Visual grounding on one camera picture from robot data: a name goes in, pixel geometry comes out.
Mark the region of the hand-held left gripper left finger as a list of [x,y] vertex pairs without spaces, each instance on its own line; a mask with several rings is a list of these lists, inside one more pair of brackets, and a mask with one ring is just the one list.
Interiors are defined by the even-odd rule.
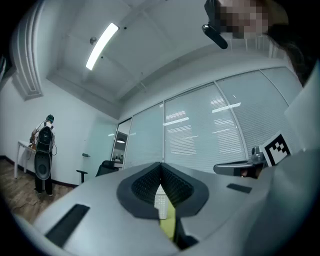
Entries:
[[72,256],[176,256],[154,206],[161,177],[154,162],[92,178],[52,203],[34,228]]

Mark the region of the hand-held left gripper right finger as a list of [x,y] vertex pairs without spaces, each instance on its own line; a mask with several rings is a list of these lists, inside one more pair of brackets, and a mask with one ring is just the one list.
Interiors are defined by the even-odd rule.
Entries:
[[320,151],[300,152],[262,170],[257,179],[206,173],[176,164],[163,169],[206,185],[208,198],[194,216],[178,216],[184,249],[161,241],[163,256],[271,256],[308,220],[320,193]]

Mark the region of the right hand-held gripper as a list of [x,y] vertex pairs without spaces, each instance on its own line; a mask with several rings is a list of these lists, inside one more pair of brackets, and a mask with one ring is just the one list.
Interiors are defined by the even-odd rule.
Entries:
[[285,138],[281,133],[277,133],[267,142],[252,148],[250,161],[216,164],[213,170],[219,175],[257,179],[263,169],[276,166],[290,155],[291,151]]

